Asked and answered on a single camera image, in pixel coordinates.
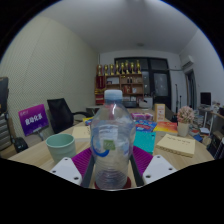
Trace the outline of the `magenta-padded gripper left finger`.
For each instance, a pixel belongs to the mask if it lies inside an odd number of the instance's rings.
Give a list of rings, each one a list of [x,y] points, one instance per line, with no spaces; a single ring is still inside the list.
[[[94,167],[94,158],[90,148],[73,158],[64,157],[52,169],[51,173],[84,188],[90,186]]]

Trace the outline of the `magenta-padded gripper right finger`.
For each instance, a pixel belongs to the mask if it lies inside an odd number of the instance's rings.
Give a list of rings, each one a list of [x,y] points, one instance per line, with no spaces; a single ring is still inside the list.
[[[176,172],[176,169],[162,155],[152,156],[137,146],[133,147],[130,161],[138,187],[150,184]]]

